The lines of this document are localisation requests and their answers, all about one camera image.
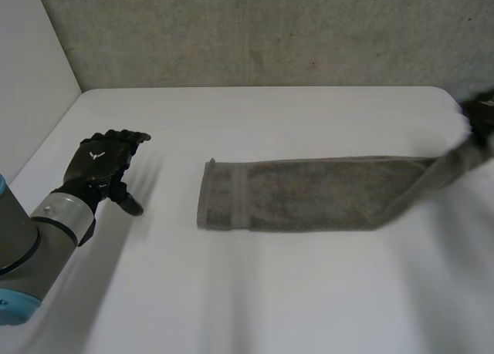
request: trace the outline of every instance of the white wall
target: white wall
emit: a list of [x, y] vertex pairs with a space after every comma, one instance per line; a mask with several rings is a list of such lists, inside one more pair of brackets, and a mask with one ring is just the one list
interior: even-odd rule
[[0, 173], [7, 182], [79, 95], [41, 0], [0, 0]]

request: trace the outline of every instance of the white tabletop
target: white tabletop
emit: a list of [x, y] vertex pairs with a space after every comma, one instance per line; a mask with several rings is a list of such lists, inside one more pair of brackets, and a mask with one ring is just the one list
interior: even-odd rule
[[153, 139], [127, 182], [132, 218], [104, 203], [12, 353], [492, 352], [494, 170], [487, 165], [374, 232], [198, 230], [204, 163], [433, 156], [466, 132], [428, 87], [102, 89], [84, 93], [12, 184], [27, 211], [79, 142]]

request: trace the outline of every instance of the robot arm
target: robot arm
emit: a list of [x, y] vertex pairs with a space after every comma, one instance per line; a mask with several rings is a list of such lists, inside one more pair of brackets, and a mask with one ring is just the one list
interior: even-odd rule
[[150, 138], [110, 130], [84, 140], [63, 185], [31, 217], [0, 176], [0, 325], [31, 318], [76, 247], [93, 235], [98, 203], [109, 197], [128, 214], [143, 213], [121, 179], [139, 144]]

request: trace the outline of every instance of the gray towel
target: gray towel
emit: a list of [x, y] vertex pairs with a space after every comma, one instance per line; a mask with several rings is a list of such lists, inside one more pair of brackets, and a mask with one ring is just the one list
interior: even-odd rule
[[373, 230], [492, 156], [469, 137], [443, 157], [342, 157], [205, 165], [200, 228]]

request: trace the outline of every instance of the black glove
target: black glove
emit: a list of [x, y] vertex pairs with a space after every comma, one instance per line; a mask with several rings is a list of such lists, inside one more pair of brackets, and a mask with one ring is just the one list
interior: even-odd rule
[[108, 130], [83, 140], [63, 177], [64, 185], [54, 192], [72, 194], [96, 211], [98, 203], [109, 197], [130, 215], [143, 214], [141, 205], [127, 192], [122, 182], [124, 171], [139, 144], [150, 140], [146, 133]]
[[494, 133], [494, 90], [480, 93], [474, 99], [461, 103], [463, 113], [469, 118], [472, 133], [481, 147]]

